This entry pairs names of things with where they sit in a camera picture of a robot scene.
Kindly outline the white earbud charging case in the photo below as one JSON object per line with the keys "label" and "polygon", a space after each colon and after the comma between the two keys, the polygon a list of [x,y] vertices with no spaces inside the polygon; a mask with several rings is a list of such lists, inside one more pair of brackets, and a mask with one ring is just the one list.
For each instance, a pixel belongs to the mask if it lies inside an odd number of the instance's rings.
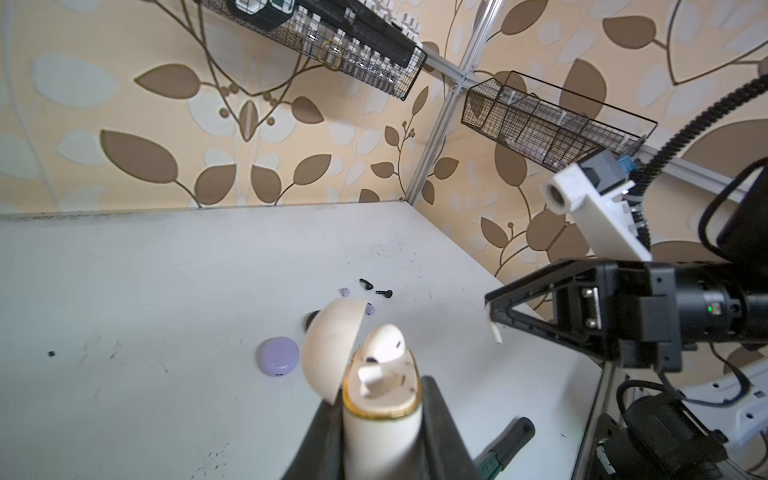
{"label": "white earbud charging case", "polygon": [[422,424],[422,387],[412,352],[389,363],[366,362],[357,338],[364,300],[339,298],[314,319],[301,353],[305,380],[342,408],[347,479],[414,479]]}

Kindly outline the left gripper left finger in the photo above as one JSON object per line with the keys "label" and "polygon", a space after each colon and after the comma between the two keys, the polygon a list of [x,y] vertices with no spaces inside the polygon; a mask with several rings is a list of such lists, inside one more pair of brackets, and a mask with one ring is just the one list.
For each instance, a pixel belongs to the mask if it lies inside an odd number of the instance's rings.
{"label": "left gripper left finger", "polygon": [[344,479],[342,408],[323,401],[283,480]]}

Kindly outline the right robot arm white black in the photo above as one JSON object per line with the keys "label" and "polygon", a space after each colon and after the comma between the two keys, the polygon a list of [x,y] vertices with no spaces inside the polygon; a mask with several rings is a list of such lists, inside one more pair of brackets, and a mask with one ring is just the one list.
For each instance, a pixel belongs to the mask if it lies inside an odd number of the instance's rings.
{"label": "right robot arm white black", "polygon": [[697,240],[653,243],[644,200],[686,147],[763,96],[759,75],[707,107],[649,160],[605,148],[541,187],[586,258],[489,293],[493,329],[511,327],[595,360],[597,395],[577,479],[763,479],[739,450],[767,438],[767,161],[736,174],[701,212]]}

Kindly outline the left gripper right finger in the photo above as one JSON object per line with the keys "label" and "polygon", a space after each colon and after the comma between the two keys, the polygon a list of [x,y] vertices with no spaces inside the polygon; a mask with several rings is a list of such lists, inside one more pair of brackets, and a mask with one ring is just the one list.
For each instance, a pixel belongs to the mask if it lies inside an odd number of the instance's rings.
{"label": "left gripper right finger", "polygon": [[431,376],[422,376],[421,386],[419,478],[481,479],[437,382]]}

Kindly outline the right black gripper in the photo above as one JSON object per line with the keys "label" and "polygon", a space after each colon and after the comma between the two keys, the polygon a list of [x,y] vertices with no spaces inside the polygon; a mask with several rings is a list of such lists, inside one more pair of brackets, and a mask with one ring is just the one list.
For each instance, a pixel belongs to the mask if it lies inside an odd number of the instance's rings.
{"label": "right black gripper", "polygon": [[[598,363],[678,372],[685,347],[744,326],[744,271],[727,263],[562,260],[484,296],[500,337],[537,339]],[[555,321],[525,302],[553,295]]]}

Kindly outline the purple round charging case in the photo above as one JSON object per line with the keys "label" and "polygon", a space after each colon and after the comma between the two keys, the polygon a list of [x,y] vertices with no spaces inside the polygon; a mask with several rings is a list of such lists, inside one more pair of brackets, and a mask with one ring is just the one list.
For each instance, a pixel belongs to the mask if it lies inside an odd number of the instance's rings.
{"label": "purple round charging case", "polygon": [[288,337],[264,340],[256,351],[258,368],[267,376],[282,377],[292,373],[299,363],[300,350]]}

